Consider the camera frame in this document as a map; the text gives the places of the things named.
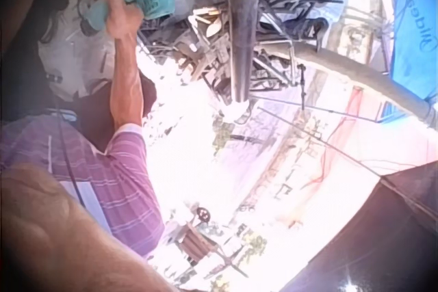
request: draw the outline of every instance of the hand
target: hand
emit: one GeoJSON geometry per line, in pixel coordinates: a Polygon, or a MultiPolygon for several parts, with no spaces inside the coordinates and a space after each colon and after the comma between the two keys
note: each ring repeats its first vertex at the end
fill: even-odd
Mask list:
{"type": "Polygon", "coordinates": [[[125,0],[107,0],[109,15],[107,18],[108,34],[114,39],[135,36],[142,24],[143,13],[136,5],[127,5],[125,0]]]}

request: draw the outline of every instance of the purple striped shirt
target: purple striped shirt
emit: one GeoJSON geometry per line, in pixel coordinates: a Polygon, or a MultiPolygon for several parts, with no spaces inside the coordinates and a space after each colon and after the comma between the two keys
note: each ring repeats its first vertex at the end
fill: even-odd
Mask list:
{"type": "MultiPolygon", "coordinates": [[[[59,182],[71,182],[57,120],[54,116],[26,117],[2,127],[1,169],[33,163],[59,182]]],[[[78,186],[90,184],[113,236],[146,256],[159,243],[164,223],[146,168],[141,127],[127,126],[116,132],[105,154],[65,122],[62,132],[78,186]]]]}

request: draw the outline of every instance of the black pole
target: black pole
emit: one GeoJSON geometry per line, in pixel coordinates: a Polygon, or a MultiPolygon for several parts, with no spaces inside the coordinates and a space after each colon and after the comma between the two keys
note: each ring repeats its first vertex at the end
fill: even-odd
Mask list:
{"type": "Polygon", "coordinates": [[[229,0],[231,37],[231,96],[246,102],[253,67],[259,0],[229,0]]]}

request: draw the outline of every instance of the striped shirt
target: striped shirt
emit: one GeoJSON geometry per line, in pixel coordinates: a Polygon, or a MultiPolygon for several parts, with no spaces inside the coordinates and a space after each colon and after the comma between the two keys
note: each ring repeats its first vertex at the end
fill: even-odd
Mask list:
{"type": "MultiPolygon", "coordinates": [[[[1,170],[15,163],[46,168],[78,199],[54,116],[26,117],[2,127],[1,170]]],[[[105,154],[76,129],[62,123],[68,160],[87,211],[119,241],[146,256],[159,243],[164,223],[146,169],[142,128],[126,124],[114,134],[105,154]]]]}

